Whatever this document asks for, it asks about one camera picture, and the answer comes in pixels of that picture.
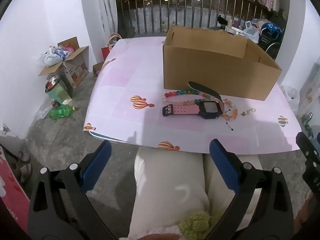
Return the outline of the red gift bag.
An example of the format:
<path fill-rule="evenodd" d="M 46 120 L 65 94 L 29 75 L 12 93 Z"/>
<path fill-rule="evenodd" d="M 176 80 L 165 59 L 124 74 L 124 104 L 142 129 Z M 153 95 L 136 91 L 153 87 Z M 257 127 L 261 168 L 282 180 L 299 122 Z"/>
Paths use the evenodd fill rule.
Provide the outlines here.
<path fill-rule="evenodd" d="M 121 40 L 122 37 L 118 33 L 111 33 L 107 39 L 107 46 L 101 48 L 103 59 L 106 60 L 108 54 L 112 50 L 112 48 L 115 46 L 115 44 Z"/>

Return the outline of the large brown cardboard box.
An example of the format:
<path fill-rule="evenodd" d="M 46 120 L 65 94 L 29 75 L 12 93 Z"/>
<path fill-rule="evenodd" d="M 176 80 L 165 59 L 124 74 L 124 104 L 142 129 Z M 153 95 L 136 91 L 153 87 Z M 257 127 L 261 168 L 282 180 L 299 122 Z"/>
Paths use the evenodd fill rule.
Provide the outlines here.
<path fill-rule="evenodd" d="M 163 45 L 165 89 L 188 82 L 221 95 L 264 101 L 281 68 L 257 44 L 223 30 L 171 26 Z"/>

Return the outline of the pink strap smartwatch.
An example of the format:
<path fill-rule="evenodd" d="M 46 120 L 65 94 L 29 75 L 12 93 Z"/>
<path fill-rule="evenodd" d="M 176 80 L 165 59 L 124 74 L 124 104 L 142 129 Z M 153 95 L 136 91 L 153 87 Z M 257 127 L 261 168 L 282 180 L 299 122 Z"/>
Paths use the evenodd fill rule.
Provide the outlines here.
<path fill-rule="evenodd" d="M 215 90 L 204 85 L 189 81 L 190 89 L 176 90 L 164 94 L 162 115 L 198 115 L 203 119 L 217 119 L 224 113 L 224 104 L 221 96 Z M 169 101 L 169 98 L 177 96 L 200 96 L 201 98 L 187 101 Z"/>

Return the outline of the green plastic bottle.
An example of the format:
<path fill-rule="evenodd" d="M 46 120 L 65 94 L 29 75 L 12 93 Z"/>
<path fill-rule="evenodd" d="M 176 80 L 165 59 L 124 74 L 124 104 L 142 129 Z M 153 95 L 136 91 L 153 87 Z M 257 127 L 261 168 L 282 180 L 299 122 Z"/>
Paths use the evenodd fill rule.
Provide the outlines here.
<path fill-rule="evenodd" d="M 49 118 L 52 120 L 67 118 L 76 110 L 74 106 L 62 105 L 58 108 L 53 108 L 49 111 Z"/>

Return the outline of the open cardboard box on floor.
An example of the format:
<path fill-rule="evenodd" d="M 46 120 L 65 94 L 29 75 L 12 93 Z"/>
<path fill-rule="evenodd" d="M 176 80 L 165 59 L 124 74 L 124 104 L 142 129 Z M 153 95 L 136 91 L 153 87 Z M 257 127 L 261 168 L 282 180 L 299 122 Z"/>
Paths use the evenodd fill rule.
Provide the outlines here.
<path fill-rule="evenodd" d="M 59 62 L 50 67 L 44 67 L 39 76 L 49 76 L 63 71 L 69 84 L 77 88 L 88 74 L 88 48 L 89 46 L 80 47 L 77 37 L 72 37 L 57 44 L 67 48 L 74 49 L 63 62 Z"/>

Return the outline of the metal balcony railing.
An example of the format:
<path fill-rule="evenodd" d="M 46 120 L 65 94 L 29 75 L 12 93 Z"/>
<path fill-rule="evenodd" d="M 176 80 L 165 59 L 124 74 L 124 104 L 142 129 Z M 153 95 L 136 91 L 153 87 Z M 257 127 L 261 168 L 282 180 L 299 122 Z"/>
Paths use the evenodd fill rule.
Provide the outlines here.
<path fill-rule="evenodd" d="M 172 25 L 214 28 L 219 20 L 245 22 L 265 18 L 285 29 L 288 10 L 268 10 L 257 0 L 116 0 L 119 31 L 128 36 L 165 35 Z"/>

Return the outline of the green bucket with lid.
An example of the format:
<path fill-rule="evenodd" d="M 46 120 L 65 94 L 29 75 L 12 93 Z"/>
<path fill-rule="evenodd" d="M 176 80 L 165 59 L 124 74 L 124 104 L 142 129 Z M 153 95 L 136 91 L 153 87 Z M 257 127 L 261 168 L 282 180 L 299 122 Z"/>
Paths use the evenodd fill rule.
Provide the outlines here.
<path fill-rule="evenodd" d="M 51 77 L 45 85 L 45 93 L 61 105 L 67 105 L 72 98 L 68 93 L 67 86 L 59 75 Z"/>

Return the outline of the white plastic bag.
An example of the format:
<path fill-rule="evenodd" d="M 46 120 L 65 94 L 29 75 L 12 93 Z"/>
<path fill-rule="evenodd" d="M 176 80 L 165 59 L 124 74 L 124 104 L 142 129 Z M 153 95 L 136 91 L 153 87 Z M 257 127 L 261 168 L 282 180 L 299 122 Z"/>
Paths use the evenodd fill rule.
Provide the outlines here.
<path fill-rule="evenodd" d="M 245 28 L 243 30 L 244 37 L 250 39 L 254 43 L 259 43 L 260 31 L 250 21 L 245 22 Z"/>

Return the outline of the gold butterfly charm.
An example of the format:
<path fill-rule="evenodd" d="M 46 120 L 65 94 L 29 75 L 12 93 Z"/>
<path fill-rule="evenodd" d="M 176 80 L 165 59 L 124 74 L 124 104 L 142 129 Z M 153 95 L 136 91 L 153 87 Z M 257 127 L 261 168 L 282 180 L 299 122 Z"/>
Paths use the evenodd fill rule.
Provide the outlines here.
<path fill-rule="evenodd" d="M 243 111 L 241 113 L 241 116 L 246 116 L 246 115 L 249 115 L 250 113 L 254 113 L 254 112 L 256 112 L 256 109 L 255 108 L 250 108 L 250 109 L 248 109 L 246 111 Z"/>

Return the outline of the pink balloon print tablecloth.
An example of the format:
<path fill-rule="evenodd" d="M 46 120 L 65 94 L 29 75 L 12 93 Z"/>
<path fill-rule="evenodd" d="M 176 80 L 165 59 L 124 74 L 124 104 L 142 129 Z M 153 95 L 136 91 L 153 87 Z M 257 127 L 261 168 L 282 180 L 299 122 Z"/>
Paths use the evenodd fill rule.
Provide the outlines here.
<path fill-rule="evenodd" d="M 122 39 L 109 53 L 95 82 L 84 132 L 136 146 L 208 153 L 219 140 L 235 154 L 294 151 L 300 125 L 284 94 L 274 86 L 265 101 L 223 96 L 225 114 L 206 120 L 198 115 L 164 117 L 163 37 Z M 200 96 L 177 96 L 187 101 Z M 256 112 L 241 116 L 243 111 Z"/>

